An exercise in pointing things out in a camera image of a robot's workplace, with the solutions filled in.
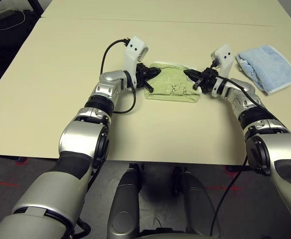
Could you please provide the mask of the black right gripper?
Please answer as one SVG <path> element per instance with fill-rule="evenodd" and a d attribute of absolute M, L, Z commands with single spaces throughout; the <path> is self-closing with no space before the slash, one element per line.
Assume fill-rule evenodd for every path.
<path fill-rule="evenodd" d="M 184 70 L 183 72 L 190 81 L 195 82 L 192 86 L 193 90 L 197 90 L 200 87 L 202 93 L 212 93 L 218 76 L 216 70 L 206 68 L 203 72 L 196 70 Z"/>

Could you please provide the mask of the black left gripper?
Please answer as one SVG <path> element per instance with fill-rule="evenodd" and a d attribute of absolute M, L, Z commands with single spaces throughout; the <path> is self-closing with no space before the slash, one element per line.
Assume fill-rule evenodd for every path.
<path fill-rule="evenodd" d="M 160 68 L 149 68 L 143 63 L 138 63 L 136 68 L 137 88 L 145 87 L 149 92 L 153 92 L 153 87 L 147 83 L 147 80 L 153 79 L 160 72 Z"/>

